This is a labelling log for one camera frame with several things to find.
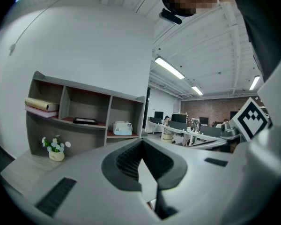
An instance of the black slot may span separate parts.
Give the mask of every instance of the black slot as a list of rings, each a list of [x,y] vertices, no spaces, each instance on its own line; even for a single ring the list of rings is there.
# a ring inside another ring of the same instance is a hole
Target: black slot
[[[73,179],[63,178],[36,204],[36,208],[48,216],[53,217],[75,183],[76,181]]]
[[[222,167],[225,167],[228,164],[227,161],[218,160],[218,159],[214,159],[214,158],[210,158],[210,157],[206,158],[204,161],[208,162],[208,163],[215,164],[215,165],[219,165],[219,166],[222,166]]]

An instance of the ceiling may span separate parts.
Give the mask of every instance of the ceiling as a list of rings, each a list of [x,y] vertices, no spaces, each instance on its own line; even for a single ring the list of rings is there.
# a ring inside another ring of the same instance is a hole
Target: ceiling
[[[34,4],[50,0],[19,0],[5,22]],[[236,5],[222,3],[213,10],[181,17],[181,25],[159,18],[161,0],[97,0],[121,6],[155,23],[152,60],[148,85],[182,100],[254,96],[263,84],[259,80],[249,91],[254,76],[260,75],[253,58],[244,20]],[[178,79],[154,62],[162,56],[185,78]],[[199,96],[192,89],[197,86]]]

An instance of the white flower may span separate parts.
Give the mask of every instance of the white flower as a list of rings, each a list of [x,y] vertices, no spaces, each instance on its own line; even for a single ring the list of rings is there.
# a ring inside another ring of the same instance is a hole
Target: white flower
[[[70,142],[65,142],[65,145],[69,148],[71,147],[71,143]]]

